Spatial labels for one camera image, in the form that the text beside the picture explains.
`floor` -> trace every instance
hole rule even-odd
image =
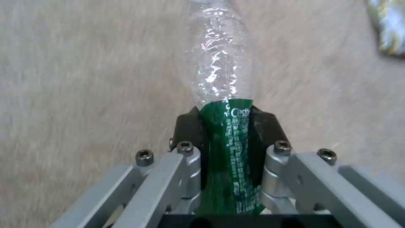
[[[184,0],[0,2],[0,226],[46,227],[193,106]],[[255,103],[296,151],[405,184],[405,62],[376,48],[364,0],[237,0],[257,44]]]

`clear plastic bottle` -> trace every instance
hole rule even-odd
[[[200,214],[259,213],[247,164],[253,48],[232,0],[190,0],[186,78],[210,140]]]
[[[232,0],[190,0],[187,79],[199,109],[254,96],[253,48]]]

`green bottle label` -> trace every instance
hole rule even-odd
[[[206,189],[198,214],[259,214],[260,187],[253,187],[247,163],[247,131],[252,100],[207,104],[200,116],[210,140]]]

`crumpled wrapper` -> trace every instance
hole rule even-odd
[[[369,0],[368,12],[379,31],[379,50],[405,56],[405,0]]]

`crushed plastic bottle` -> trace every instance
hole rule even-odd
[[[368,12],[379,31],[379,50],[405,56],[405,0],[368,0]]]
[[[210,140],[198,213],[260,213],[260,187],[253,187],[247,164],[255,65],[249,34],[232,0],[189,4],[186,79]]]

